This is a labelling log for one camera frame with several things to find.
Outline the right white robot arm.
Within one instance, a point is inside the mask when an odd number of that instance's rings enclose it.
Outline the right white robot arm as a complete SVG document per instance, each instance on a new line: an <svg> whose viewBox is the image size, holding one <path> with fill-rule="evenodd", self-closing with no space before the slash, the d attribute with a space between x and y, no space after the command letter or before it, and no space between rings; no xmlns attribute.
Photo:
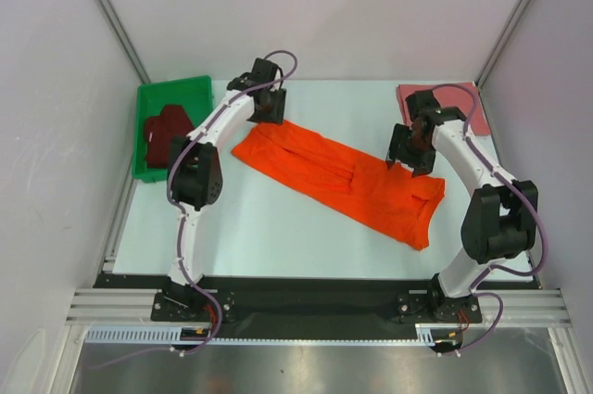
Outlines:
<svg viewBox="0 0 593 394"><path fill-rule="evenodd" d="M468 113L444 107L434 89L410 94L405 106L410 124L394 127L385 163L407 166L413 176L425 176L443 156L464 184L470 203L461 224L461 251L437 273L417 311L398 310L403 320L452 323L479 308L475 289L493 270L507 272L505 263L530 250L543 235L537 217L538 190L519 181L488 155L471 128L480 99L474 91Z"/></svg>

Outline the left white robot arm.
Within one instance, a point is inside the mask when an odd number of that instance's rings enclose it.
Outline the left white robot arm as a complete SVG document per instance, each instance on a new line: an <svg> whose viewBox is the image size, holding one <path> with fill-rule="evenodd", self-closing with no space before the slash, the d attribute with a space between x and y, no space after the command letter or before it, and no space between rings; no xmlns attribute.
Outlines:
<svg viewBox="0 0 593 394"><path fill-rule="evenodd" d="M167 200L180 211L175 258L163 287L165 299L184 320L194 320L208 298L194 288L203 273L196 264L196 239L208 208L221 195L220 150L245 122L281 123L286 90L284 71L271 55L232 79L218 106L193 131L170 143Z"/></svg>

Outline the orange t-shirt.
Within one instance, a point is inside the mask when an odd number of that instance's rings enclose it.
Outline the orange t-shirt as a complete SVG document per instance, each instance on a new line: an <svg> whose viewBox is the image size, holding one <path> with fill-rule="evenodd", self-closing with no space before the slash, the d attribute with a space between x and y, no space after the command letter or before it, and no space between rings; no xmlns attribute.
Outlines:
<svg viewBox="0 0 593 394"><path fill-rule="evenodd" d="M446 182L414 177L367 153L290 121L258 124L233 149L245 165L415 250L429 247L429 227Z"/></svg>

